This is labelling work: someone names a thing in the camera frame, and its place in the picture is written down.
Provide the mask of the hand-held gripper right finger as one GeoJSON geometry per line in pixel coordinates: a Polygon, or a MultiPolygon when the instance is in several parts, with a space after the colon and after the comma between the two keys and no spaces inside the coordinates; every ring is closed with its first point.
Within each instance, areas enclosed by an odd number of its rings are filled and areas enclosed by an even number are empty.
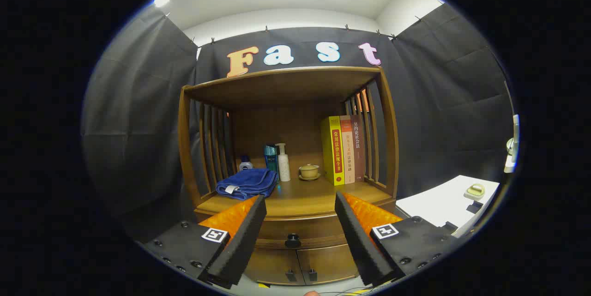
{"type": "Polygon", "coordinates": [[[401,218],[350,193],[338,192],[334,209],[363,283],[374,287],[430,266],[458,243],[448,228],[401,218]]]}

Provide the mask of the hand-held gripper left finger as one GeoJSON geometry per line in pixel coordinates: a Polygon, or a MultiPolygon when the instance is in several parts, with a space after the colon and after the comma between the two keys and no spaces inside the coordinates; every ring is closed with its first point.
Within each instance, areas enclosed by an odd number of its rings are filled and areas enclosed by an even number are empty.
{"type": "Polygon", "coordinates": [[[249,263],[266,213],[265,196],[257,195],[201,223],[179,222],[143,247],[191,279],[230,289],[249,263]]]}

